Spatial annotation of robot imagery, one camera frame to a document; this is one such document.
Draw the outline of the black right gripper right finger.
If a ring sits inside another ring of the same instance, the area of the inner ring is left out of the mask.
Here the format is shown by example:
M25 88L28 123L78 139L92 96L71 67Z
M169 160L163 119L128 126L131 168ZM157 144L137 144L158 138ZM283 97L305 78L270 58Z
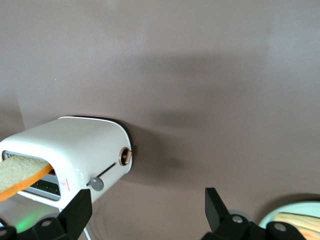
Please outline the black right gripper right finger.
M211 231L204 240L303 240L293 225L271 221L265 228L240 214L231 214L214 187L205 189L205 215Z

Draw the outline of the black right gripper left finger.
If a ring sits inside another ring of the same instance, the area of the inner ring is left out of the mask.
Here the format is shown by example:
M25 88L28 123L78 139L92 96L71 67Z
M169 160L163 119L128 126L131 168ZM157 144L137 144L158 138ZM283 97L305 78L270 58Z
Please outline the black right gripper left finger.
M89 189L80 190L57 217L47 217L23 232L13 226L0 228L2 240L77 240L92 216Z

